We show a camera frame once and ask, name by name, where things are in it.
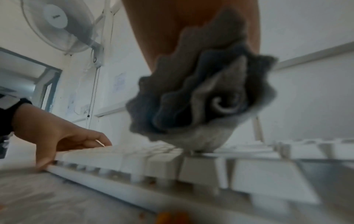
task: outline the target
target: ceiling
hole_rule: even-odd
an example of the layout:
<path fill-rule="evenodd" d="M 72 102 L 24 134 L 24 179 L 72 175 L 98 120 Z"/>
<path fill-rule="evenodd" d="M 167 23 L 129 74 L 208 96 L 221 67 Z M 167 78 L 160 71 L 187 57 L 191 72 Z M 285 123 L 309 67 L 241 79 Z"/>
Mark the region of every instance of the ceiling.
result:
<path fill-rule="evenodd" d="M 0 51 L 0 69 L 5 69 L 32 79 L 39 78 L 46 67 Z"/>

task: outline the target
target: hand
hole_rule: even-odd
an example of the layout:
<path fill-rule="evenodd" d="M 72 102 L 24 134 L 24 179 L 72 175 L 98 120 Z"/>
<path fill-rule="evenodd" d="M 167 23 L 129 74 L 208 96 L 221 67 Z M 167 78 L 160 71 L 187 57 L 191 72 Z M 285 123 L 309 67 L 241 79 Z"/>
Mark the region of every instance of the hand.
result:
<path fill-rule="evenodd" d="M 103 133 L 81 128 L 30 104 L 16 110 L 12 126 L 17 137 L 37 145 L 38 170 L 45 169 L 57 151 L 102 147 L 96 140 L 112 145 Z"/>

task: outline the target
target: black sleeve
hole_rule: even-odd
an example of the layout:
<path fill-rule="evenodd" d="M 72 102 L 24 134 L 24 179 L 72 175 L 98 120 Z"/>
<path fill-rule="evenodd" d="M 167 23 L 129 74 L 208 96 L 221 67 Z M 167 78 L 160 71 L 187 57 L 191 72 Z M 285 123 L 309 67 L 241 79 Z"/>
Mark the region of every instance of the black sleeve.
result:
<path fill-rule="evenodd" d="M 0 136 L 9 135 L 12 131 L 12 119 L 16 110 L 24 103 L 32 104 L 29 100 L 17 99 L 0 94 Z"/>

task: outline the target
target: wall fan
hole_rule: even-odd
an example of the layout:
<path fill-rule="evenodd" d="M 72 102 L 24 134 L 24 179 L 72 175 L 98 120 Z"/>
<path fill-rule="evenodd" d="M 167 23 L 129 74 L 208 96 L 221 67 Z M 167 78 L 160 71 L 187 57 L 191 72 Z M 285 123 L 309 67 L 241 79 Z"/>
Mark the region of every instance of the wall fan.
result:
<path fill-rule="evenodd" d="M 95 19 L 83 0 L 21 0 L 21 8 L 47 44 L 69 54 L 92 48 L 95 66 L 102 66 L 103 46 L 95 41 Z"/>

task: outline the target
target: white keyboard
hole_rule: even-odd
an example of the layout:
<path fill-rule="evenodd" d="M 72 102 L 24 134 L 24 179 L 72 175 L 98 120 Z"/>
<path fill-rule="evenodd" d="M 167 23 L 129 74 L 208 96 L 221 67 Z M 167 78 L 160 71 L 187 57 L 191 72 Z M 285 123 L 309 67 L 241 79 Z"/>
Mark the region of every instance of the white keyboard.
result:
<path fill-rule="evenodd" d="M 299 214 L 310 206 L 329 216 L 297 159 L 346 160 L 348 167 L 354 141 L 282 141 L 193 155 L 167 144 L 112 146 L 59 152 L 48 171 L 155 212 L 188 211 L 196 223 L 320 223 Z"/>

